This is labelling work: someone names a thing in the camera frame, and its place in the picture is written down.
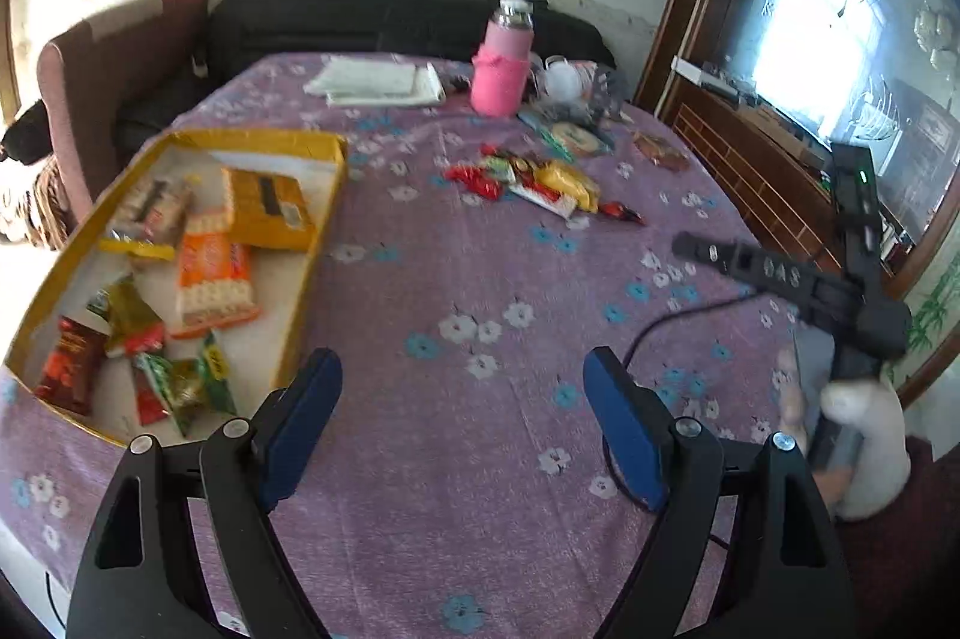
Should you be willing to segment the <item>white gloved right hand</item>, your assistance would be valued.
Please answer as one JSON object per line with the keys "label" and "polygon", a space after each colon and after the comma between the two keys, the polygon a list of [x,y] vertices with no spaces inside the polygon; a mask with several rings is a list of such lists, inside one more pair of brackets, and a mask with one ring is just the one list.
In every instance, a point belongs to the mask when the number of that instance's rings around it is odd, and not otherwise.
{"label": "white gloved right hand", "polygon": [[811,461],[823,504],[836,519],[857,522],[889,508],[911,475],[907,425],[898,395],[877,379],[827,380],[812,400],[822,369],[799,361],[799,348],[776,360],[779,421]]}

